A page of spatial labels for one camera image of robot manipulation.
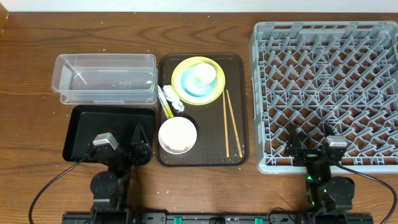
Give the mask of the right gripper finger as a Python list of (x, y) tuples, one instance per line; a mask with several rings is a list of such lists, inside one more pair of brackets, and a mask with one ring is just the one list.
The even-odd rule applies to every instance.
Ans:
[(302, 151), (302, 143), (297, 133), (297, 127), (294, 124), (289, 125), (289, 138), (287, 140), (284, 155), (296, 156)]
[(332, 126), (330, 126), (328, 123), (324, 123), (323, 126), (324, 126), (324, 131), (325, 131), (325, 137), (336, 135), (332, 129)]

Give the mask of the white bowl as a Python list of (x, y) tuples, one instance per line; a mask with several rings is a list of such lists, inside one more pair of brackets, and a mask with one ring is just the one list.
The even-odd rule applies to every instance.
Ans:
[(160, 126), (158, 140), (166, 152), (183, 154), (195, 145), (197, 129), (189, 119), (173, 117)]

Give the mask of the white tissue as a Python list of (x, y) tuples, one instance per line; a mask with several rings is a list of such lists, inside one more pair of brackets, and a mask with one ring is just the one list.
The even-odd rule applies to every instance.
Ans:
[(166, 99), (171, 102), (173, 108), (177, 110), (178, 113), (184, 111), (185, 107), (171, 85), (163, 86), (162, 91), (164, 92)]

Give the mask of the light blue bowl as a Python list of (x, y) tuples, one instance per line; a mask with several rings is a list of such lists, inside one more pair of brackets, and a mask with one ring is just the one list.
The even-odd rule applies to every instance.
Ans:
[(193, 66), (189, 67), (183, 72), (181, 85), (183, 89), (191, 96), (203, 97), (209, 95), (215, 88), (215, 82), (212, 86), (195, 86), (193, 84)]

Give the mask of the white cup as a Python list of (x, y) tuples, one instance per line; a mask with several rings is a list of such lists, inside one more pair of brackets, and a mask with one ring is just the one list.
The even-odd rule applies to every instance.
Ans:
[(195, 86), (212, 86), (216, 79), (215, 68), (208, 63), (199, 63), (193, 67), (193, 84)]

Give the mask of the yellow green wrapper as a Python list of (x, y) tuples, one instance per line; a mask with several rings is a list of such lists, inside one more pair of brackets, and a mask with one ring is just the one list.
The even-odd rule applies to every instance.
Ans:
[(173, 118), (174, 115), (172, 113), (172, 110), (170, 109), (170, 106), (166, 100), (164, 92), (162, 91), (162, 88), (159, 85), (157, 86), (157, 94), (167, 119)]

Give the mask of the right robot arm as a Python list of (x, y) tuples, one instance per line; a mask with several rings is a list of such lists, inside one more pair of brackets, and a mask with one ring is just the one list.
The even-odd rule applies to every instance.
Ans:
[(355, 183), (343, 176), (332, 176), (332, 165), (338, 165), (348, 148), (343, 136), (325, 128), (318, 147), (307, 148), (294, 125), (290, 126), (284, 156), (293, 157), (295, 167), (306, 168), (306, 192), (312, 207), (296, 216), (295, 223), (348, 223), (346, 212), (353, 208)]

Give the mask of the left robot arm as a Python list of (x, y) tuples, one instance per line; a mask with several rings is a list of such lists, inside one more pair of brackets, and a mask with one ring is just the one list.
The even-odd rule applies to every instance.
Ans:
[(141, 123), (137, 123), (127, 146), (117, 142), (111, 133), (97, 135), (89, 158), (108, 167), (91, 180), (93, 194), (92, 223), (140, 223), (140, 215), (128, 207), (127, 196), (131, 180), (131, 168), (147, 164), (152, 149)]

